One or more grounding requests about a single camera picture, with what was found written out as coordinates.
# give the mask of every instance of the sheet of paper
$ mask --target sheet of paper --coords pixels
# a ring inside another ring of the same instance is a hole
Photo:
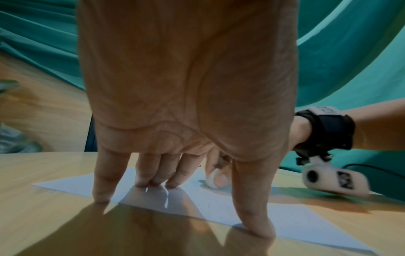
[[[169,191],[163,186],[136,188],[134,181],[135,168],[128,168],[111,201],[229,226],[240,224],[240,219],[233,207],[230,188],[220,190],[208,188],[205,185],[205,173],[202,170],[197,170],[179,188]],[[91,197],[93,174],[42,182],[35,186]],[[267,209],[278,237],[352,250],[372,251],[300,204],[297,199],[283,195],[277,187],[272,188],[271,195]]]

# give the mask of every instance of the black circular lens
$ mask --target black circular lens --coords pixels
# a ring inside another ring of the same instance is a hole
[[[307,178],[310,182],[315,183],[318,181],[319,175],[316,171],[311,170],[307,173]]]

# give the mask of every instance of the wooden table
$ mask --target wooden table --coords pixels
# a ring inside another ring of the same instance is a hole
[[[268,241],[225,225],[91,198],[31,184],[91,173],[97,153],[0,155],[1,256],[104,255],[367,255],[276,238]],[[133,155],[129,166],[134,166]],[[405,204],[367,201],[305,189],[300,174],[279,170],[274,184],[378,255],[405,253]]]

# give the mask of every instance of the forearm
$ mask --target forearm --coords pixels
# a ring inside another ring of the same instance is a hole
[[[344,111],[355,123],[353,147],[366,150],[405,150],[405,98]],[[305,142],[312,132],[310,122],[294,118],[290,148]]]

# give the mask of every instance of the teal curtain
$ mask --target teal curtain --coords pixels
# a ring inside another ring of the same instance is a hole
[[[0,0],[0,49],[84,89],[76,54],[76,0]],[[342,110],[405,97],[405,0],[301,0],[297,106]],[[405,152],[335,151],[333,163],[405,174]],[[300,171],[290,153],[282,168]],[[374,191],[405,200],[405,181],[364,173]]]

